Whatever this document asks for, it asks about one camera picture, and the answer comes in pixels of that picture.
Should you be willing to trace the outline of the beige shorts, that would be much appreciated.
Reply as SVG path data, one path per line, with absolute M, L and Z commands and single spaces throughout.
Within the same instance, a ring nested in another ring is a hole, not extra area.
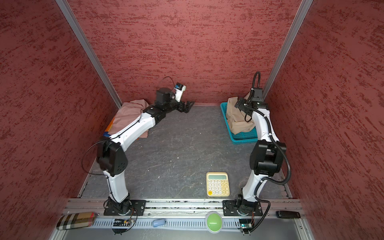
M 255 128 L 252 119 L 246 117 L 246 114 L 235 107 L 238 97 L 229 98 L 227 101 L 226 118 L 230 131 L 237 135 L 241 132 L 247 133 Z

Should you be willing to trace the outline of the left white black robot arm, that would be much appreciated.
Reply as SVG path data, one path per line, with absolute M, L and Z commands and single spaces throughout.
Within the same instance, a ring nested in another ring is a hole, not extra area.
M 105 202 L 105 216 L 127 216 L 135 210 L 130 193 L 126 186 L 125 170 L 128 158 L 125 154 L 129 146 L 141 136 L 164 119 L 167 113 L 179 111 L 188 113 L 194 102 L 177 102 L 171 100 L 167 103 L 151 105 L 143 110 L 135 122 L 127 125 L 118 133 L 100 141 L 97 151 L 97 163 L 106 176 L 109 197 Z

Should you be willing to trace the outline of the rainbow striped shorts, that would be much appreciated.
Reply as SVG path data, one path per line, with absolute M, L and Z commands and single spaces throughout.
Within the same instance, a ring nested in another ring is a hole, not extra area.
M 110 121 L 109 125 L 107 126 L 107 128 L 106 128 L 105 131 L 104 131 L 104 136 L 107 136 L 107 137 L 108 137 L 108 136 L 110 135 L 110 134 L 109 134 L 109 131 L 110 131 L 110 129 L 111 129 L 113 123 L 114 123 L 114 120 L 115 120 L 115 118 L 113 118 L 113 119 Z

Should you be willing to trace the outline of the pink shorts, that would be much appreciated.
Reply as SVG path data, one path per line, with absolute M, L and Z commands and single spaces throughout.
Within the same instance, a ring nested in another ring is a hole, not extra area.
M 123 103 L 114 116 L 114 123 L 109 131 L 110 135 L 116 134 L 131 123 L 134 123 L 149 104 L 145 100 L 134 100 Z

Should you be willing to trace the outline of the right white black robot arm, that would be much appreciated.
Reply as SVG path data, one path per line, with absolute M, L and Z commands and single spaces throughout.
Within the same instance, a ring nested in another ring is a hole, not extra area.
M 239 215 L 249 216 L 258 211 L 259 196 L 264 185 L 280 172 L 287 148 L 274 132 L 266 103 L 240 98 L 235 107 L 252 117 L 258 135 L 250 155 L 251 174 L 237 199 Z

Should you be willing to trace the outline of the teal plastic basket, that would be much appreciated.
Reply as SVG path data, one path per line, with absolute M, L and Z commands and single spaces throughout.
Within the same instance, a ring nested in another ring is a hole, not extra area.
M 226 117 L 227 102 L 221 103 L 220 104 L 220 108 L 221 108 L 221 111 L 222 111 L 222 114 L 223 114 L 223 117 L 224 117 L 224 120 L 225 120 L 225 123 L 226 123 L 226 126 L 227 126 L 227 130 L 228 130 L 230 139 L 233 142 L 233 144 L 239 145 L 239 144 L 256 143 L 257 142 L 258 136 L 257 136 L 256 128 L 253 128 L 249 132 L 240 132 L 240 133 L 238 133 L 236 135 L 233 134 L 231 132 L 231 130 L 230 130 L 230 127 L 229 127 L 229 124 L 228 124 L 228 119 Z

